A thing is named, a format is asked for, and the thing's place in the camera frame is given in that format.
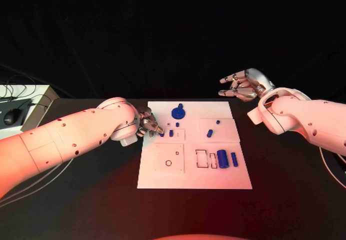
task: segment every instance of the computer mouse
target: computer mouse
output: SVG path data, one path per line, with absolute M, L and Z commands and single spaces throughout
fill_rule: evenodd
M 3 116 L 3 122 L 7 126 L 13 125 L 19 120 L 22 110 L 19 108 L 13 108 Z

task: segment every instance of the table surface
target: table surface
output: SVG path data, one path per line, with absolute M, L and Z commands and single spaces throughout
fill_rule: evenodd
M 196 233 L 247 239 L 346 239 L 346 192 L 319 148 L 299 133 L 277 136 L 264 124 L 253 124 L 247 112 L 258 100 L 228 100 L 253 190 L 137 189 L 143 140 L 127 147 L 110 140 L 75 158 L 39 192 L 0 209 L 2 239 L 147 240 Z M 129 101 L 136 107 L 149 102 Z M 101 102 L 55 100 L 41 124 Z

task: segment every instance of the white robotic arm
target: white robotic arm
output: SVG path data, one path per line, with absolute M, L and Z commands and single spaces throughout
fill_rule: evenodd
M 26 179 L 95 149 L 111 138 L 123 146 L 147 130 L 163 133 L 150 108 L 121 97 L 0 140 L 0 198 Z
M 281 134 L 299 132 L 306 140 L 326 150 L 346 155 L 346 105 L 326 100 L 312 100 L 296 89 L 276 88 L 266 75 L 250 68 L 222 78 L 232 82 L 221 96 L 238 97 L 242 101 L 261 98 L 258 107 L 248 112 L 254 124 L 264 122 L 270 131 Z

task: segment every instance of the black table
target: black table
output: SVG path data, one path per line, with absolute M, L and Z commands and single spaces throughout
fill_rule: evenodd
M 329 174 L 319 148 L 299 133 L 277 136 L 264 124 L 253 124 L 247 112 L 258 100 L 228 100 L 253 190 L 137 189 L 143 140 L 127 147 L 110 140 L 75 158 L 38 193 L 0 208 L 2 239 L 147 240 L 196 233 L 346 239 L 346 190 Z M 147 105 L 147 100 L 129 101 Z M 55 100 L 42 124 L 101 102 Z

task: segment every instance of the robotic hand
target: robotic hand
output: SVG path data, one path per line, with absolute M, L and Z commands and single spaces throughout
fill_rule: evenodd
M 299 132 L 316 146 L 346 156 L 346 105 L 326 100 L 312 100 L 296 89 L 277 88 L 254 68 L 219 80 L 231 82 L 230 90 L 218 94 L 248 102 L 260 97 L 257 108 L 248 112 L 254 124 L 264 122 L 270 131 L 281 134 Z
M 149 131 L 163 134 L 149 107 L 121 97 L 0 140 L 0 198 L 32 176 L 78 157 L 111 138 L 129 146 Z

